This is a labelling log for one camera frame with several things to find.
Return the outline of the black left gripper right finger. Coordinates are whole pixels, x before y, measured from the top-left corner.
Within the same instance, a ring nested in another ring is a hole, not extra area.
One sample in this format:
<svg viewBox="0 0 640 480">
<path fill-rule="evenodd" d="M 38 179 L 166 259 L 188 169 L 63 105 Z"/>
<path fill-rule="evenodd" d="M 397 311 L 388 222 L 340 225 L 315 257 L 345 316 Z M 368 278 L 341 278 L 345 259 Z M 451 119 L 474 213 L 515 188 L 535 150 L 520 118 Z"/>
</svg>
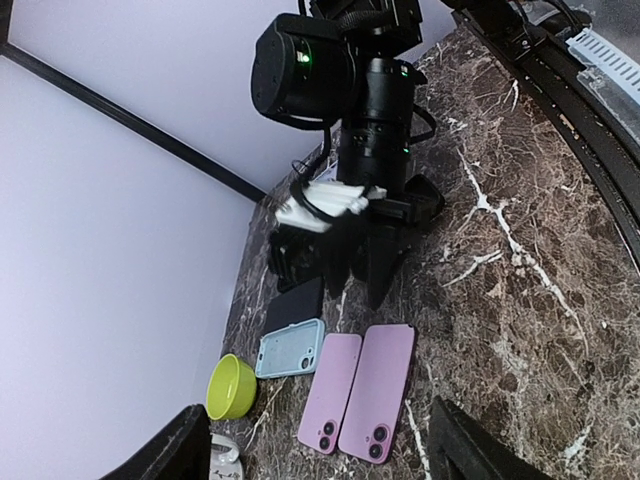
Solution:
<svg viewBox="0 0 640 480">
<path fill-rule="evenodd" d="M 550 479 L 441 396 L 431 404 L 428 459 L 433 479 Z"/>
</svg>

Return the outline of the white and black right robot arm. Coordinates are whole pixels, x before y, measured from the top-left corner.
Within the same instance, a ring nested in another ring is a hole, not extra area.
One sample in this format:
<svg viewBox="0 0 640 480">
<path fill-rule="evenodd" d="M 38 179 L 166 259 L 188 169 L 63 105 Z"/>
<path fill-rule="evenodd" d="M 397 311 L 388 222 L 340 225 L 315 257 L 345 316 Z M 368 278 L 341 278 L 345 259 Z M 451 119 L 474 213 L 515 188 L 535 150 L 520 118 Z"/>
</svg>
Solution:
<svg viewBox="0 0 640 480">
<path fill-rule="evenodd" d="M 256 110 L 323 135 L 275 213 L 269 267 L 280 291 L 321 277 L 339 296 L 353 278 L 377 309 L 442 211 L 433 183 L 407 173 L 411 147 L 436 131 L 414 100 L 426 77 L 403 59 L 422 40 L 422 20 L 415 1 L 309 1 L 257 40 Z"/>
</svg>

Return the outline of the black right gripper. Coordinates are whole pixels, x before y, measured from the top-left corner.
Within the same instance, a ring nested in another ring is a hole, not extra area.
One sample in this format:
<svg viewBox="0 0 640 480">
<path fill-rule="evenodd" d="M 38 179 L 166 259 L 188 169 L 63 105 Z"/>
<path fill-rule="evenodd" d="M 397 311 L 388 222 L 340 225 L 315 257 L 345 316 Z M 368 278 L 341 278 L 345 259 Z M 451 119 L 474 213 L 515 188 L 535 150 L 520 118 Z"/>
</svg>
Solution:
<svg viewBox="0 0 640 480">
<path fill-rule="evenodd" d="M 349 215 L 324 233 L 277 226 L 269 237 L 268 266 L 285 293 L 322 277 L 340 295 L 350 276 L 365 285 L 367 305 L 378 310 L 415 239 L 415 201 L 385 198 L 360 215 Z"/>
</svg>

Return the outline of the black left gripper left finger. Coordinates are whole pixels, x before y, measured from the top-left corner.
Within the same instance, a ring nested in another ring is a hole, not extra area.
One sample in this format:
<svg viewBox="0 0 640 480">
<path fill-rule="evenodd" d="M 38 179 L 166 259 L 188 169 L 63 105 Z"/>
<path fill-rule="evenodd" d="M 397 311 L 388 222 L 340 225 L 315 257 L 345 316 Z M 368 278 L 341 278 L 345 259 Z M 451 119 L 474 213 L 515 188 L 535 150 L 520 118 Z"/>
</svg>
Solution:
<svg viewBox="0 0 640 480">
<path fill-rule="evenodd" d="M 205 407 L 185 407 L 104 480 L 201 479 L 210 472 L 211 433 Z"/>
</svg>

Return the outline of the black phone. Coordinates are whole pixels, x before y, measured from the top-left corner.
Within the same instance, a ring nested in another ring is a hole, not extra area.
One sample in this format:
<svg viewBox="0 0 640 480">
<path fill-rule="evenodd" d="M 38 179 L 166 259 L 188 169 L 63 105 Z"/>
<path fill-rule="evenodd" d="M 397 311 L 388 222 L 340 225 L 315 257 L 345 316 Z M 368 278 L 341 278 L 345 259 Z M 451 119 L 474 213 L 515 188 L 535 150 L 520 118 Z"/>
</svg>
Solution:
<svg viewBox="0 0 640 480">
<path fill-rule="evenodd" d="M 267 309 L 263 334 L 322 315 L 324 280 L 309 280 L 274 298 Z"/>
<path fill-rule="evenodd" d="M 408 324 L 367 329 L 338 438 L 340 451 L 374 465 L 387 460 L 414 343 L 415 329 Z"/>
</svg>

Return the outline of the light blue phone case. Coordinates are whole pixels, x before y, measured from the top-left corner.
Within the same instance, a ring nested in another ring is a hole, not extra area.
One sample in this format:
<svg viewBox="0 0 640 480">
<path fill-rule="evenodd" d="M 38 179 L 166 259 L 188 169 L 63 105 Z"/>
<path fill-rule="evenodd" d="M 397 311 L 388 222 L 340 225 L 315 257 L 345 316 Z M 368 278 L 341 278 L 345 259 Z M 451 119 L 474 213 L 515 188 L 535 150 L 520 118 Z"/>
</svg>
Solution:
<svg viewBox="0 0 640 480">
<path fill-rule="evenodd" d="M 313 318 L 266 334 L 260 341 L 256 377 L 266 380 L 314 373 L 325 328 L 322 319 Z"/>
</svg>

